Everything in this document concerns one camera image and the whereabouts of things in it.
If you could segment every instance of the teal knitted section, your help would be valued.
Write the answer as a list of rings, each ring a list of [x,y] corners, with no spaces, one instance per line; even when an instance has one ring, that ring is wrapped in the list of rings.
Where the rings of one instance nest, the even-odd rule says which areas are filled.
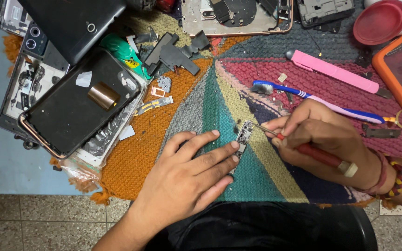
[[[214,66],[212,68],[208,73],[204,92],[203,132],[217,129],[220,137],[206,145],[205,152],[237,138],[237,135],[233,133],[233,128],[237,124],[232,120],[231,113],[226,107],[216,81]],[[210,96],[208,102],[206,102],[206,96]],[[218,201],[286,201],[250,146],[247,146],[240,159],[234,181],[217,199]]]

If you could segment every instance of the colorful knitted rug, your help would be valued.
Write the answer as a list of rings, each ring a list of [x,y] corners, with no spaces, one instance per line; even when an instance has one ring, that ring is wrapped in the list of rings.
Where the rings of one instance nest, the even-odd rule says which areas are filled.
[[[362,11],[361,3],[357,4],[356,13],[342,21],[337,34],[307,31],[295,23],[286,34],[214,38],[210,51],[201,52],[193,60],[201,69],[195,76],[184,69],[180,69],[177,75],[161,67],[160,73],[172,79],[171,91],[166,96],[172,95],[174,104],[152,109],[132,120],[136,135],[120,141],[113,149],[102,170],[100,185],[103,191],[92,195],[92,199],[105,204],[109,203],[109,197],[135,199],[165,142],[179,131],[202,133],[218,129],[220,138],[204,147],[202,152],[207,152],[235,140],[237,135],[234,128],[240,128],[244,119],[263,123],[289,115],[302,101],[295,96],[293,104],[289,104],[284,94],[274,92],[265,96],[251,93],[250,87],[255,79],[277,82],[280,74],[284,73],[288,77],[283,84],[289,87],[341,107],[394,117],[401,110],[394,98],[387,100],[327,76],[306,71],[284,57],[284,53],[290,49],[313,56],[321,52],[323,60],[353,73],[371,71],[372,80],[385,88],[371,66],[364,69],[354,64],[358,50],[351,39],[351,30],[354,19]],[[131,24],[139,33],[147,32],[148,26],[161,35],[165,32],[177,33],[180,40],[176,46],[183,46],[189,44],[190,39],[178,27],[174,18],[178,15],[177,9],[172,15],[156,11],[152,15],[132,17]],[[149,43],[144,46],[151,50]],[[157,86],[156,80],[151,85]],[[144,101],[156,99],[150,95],[150,90],[147,92]],[[362,133],[361,122],[352,120],[352,123]],[[402,156],[402,133],[397,139],[364,138],[364,143],[393,156]],[[371,198],[353,188],[316,178],[284,162],[263,132],[255,130],[235,171],[234,183],[219,200],[365,205]]]

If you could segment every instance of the screwdriver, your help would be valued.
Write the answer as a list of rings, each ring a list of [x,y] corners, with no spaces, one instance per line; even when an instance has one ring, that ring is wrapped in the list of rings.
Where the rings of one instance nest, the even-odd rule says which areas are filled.
[[[269,132],[271,134],[276,135],[277,138],[280,140],[283,140],[285,137],[282,134],[275,133],[265,127],[262,127],[261,125],[254,123],[254,125],[260,129],[262,129],[265,132]],[[326,152],[322,149],[314,148],[308,143],[304,143],[302,145],[299,145],[295,148],[297,151],[299,151],[302,154],[308,155],[315,160],[326,164],[327,166],[333,167],[333,168],[338,168],[341,173],[345,177],[351,178],[353,175],[356,173],[358,170],[358,166],[355,163],[349,163],[347,161],[341,160],[339,157]]]

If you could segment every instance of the blue table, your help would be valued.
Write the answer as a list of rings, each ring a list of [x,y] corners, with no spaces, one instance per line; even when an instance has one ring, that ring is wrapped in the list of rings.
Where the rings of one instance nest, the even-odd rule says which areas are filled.
[[[12,64],[3,53],[0,30],[0,107],[6,93],[9,78],[6,72]],[[69,185],[67,175],[57,172],[49,164],[50,154],[44,149],[25,150],[21,140],[0,128],[0,194],[81,195]]]

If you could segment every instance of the red plastic lid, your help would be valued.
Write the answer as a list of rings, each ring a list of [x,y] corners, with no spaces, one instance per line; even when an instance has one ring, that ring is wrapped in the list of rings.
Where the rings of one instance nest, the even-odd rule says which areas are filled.
[[[402,31],[402,2],[382,0],[366,8],[355,21],[353,34],[366,45],[378,45]]]

